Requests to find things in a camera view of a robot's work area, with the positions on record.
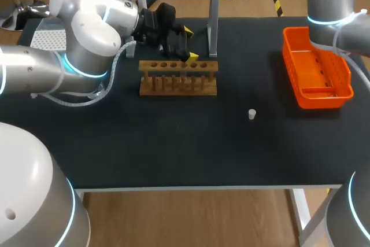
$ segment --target white perforated panel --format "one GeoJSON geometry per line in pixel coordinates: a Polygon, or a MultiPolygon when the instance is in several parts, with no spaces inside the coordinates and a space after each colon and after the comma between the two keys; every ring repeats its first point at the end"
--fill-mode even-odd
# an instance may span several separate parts
{"type": "Polygon", "coordinates": [[[31,47],[43,50],[63,51],[66,49],[65,30],[35,31],[31,47]]]}

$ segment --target wooden test tube rack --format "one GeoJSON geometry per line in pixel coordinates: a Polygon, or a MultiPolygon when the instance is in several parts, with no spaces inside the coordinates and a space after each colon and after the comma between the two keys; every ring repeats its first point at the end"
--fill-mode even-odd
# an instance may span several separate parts
{"type": "Polygon", "coordinates": [[[139,70],[144,73],[140,95],[217,95],[217,61],[143,60],[139,61],[139,70]]]}

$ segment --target yellow and black striped tape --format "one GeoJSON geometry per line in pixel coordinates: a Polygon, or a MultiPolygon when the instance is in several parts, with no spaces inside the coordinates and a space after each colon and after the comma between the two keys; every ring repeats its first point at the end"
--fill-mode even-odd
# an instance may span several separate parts
{"type": "Polygon", "coordinates": [[[275,10],[276,10],[277,16],[278,17],[283,17],[284,13],[283,13],[283,9],[282,9],[282,6],[280,4],[280,1],[279,0],[273,0],[273,3],[275,4],[275,10]]]}

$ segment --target white table leg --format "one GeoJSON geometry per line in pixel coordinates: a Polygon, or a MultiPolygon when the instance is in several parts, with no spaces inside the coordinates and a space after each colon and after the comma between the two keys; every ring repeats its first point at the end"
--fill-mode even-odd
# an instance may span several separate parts
{"type": "Polygon", "coordinates": [[[328,204],[338,189],[332,189],[313,217],[310,217],[303,189],[291,189],[295,219],[299,231],[300,247],[313,247],[325,233],[325,215],[328,204]]]}
{"type": "Polygon", "coordinates": [[[82,189],[75,189],[77,195],[80,197],[81,201],[83,201],[83,196],[85,195],[85,191],[82,189]]]}

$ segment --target chair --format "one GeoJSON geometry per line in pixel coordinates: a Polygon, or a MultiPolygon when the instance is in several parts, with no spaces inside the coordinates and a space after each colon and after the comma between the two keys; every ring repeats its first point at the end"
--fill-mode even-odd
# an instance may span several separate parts
{"type": "Polygon", "coordinates": [[[28,19],[49,16],[49,7],[39,0],[13,0],[13,4],[0,10],[0,27],[11,31],[23,30],[28,19]]]}

